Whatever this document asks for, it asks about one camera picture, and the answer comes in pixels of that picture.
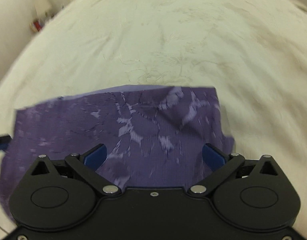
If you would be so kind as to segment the cream embroidered bedspread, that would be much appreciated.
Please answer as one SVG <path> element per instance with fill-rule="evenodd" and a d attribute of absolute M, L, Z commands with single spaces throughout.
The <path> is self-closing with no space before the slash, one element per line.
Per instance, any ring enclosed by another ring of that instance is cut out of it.
<path fill-rule="evenodd" d="M 301 198 L 307 238 L 307 14 L 287 0 L 74 0 L 0 83 L 14 111 L 121 85 L 213 86 L 236 150 L 272 155 Z"/>

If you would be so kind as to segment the red item on nightstand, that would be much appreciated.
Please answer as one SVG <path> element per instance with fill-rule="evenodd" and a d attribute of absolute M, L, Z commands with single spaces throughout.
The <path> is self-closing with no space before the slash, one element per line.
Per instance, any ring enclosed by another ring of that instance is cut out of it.
<path fill-rule="evenodd" d="M 43 28 L 44 23 L 39 20 L 39 19 L 35 19 L 31 24 L 30 24 L 30 28 L 33 32 L 37 33 L 40 32 L 41 29 Z"/>

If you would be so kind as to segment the purple patterned hooded garment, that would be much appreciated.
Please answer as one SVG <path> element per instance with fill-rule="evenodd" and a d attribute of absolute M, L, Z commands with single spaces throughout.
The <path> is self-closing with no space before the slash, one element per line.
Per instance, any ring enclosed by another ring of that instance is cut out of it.
<path fill-rule="evenodd" d="M 1 163 L 0 203 L 33 161 L 107 148 L 97 172 L 118 187 L 190 187 L 211 173 L 202 160 L 210 143 L 225 154 L 234 139 L 222 133 L 214 88 L 121 86 L 66 96 L 18 109 Z"/>

